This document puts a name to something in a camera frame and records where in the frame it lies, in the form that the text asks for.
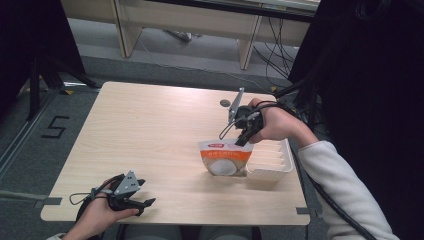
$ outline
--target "black wall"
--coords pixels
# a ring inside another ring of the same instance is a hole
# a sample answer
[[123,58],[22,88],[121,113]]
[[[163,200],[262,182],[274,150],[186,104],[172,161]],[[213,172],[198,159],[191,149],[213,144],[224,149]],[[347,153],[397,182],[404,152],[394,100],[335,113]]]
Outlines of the black wall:
[[55,57],[84,73],[60,0],[0,1],[0,117],[29,78],[37,55]]
[[[322,3],[334,13],[340,6],[331,2]],[[296,80],[325,48],[315,40],[329,39],[334,28],[313,30],[296,59]],[[356,19],[340,44],[317,81],[331,137],[394,233],[424,239],[424,14],[418,5],[392,1],[383,18]]]

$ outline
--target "orange label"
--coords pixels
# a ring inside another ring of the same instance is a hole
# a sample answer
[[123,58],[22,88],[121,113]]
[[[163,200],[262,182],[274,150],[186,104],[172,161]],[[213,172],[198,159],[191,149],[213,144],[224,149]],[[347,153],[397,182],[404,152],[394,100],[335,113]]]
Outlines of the orange label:
[[252,152],[242,152],[242,151],[228,151],[228,150],[203,150],[200,151],[200,155],[208,158],[229,158],[240,161],[249,160]]

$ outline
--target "food package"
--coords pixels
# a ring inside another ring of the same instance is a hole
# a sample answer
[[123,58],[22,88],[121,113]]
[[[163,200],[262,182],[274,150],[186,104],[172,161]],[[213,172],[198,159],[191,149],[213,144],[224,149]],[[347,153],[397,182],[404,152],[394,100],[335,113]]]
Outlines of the food package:
[[212,140],[199,143],[200,155],[206,169],[214,176],[246,176],[245,167],[253,144],[237,146],[237,139]]

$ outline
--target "gray sleeve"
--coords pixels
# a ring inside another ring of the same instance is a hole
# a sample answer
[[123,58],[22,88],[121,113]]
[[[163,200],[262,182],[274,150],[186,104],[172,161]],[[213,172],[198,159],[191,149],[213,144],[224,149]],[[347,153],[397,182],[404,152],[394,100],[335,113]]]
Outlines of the gray sleeve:
[[63,236],[65,236],[65,233],[58,233],[54,236],[47,238],[47,240],[61,240]]
[[[377,239],[399,239],[392,233],[380,206],[350,165],[326,141],[299,150],[299,158],[309,176],[355,221]],[[318,196],[329,239],[363,239]]]

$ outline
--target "right hand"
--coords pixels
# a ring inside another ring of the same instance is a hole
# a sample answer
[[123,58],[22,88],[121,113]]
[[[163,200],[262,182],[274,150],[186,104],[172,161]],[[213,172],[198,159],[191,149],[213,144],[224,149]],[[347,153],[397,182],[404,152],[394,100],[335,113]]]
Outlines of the right hand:
[[[254,98],[250,101],[250,107],[258,107],[260,99]],[[278,107],[261,109],[264,118],[264,127],[257,134],[253,135],[249,142],[258,143],[262,140],[283,140],[285,138],[294,138],[299,147],[318,142],[315,135],[300,120],[293,117],[288,112]]]
[[138,209],[125,209],[122,211],[113,211],[107,202],[106,194],[99,193],[96,198],[88,204],[81,218],[74,227],[62,238],[63,240],[88,239],[92,236],[104,232],[115,222],[135,216],[139,213]]

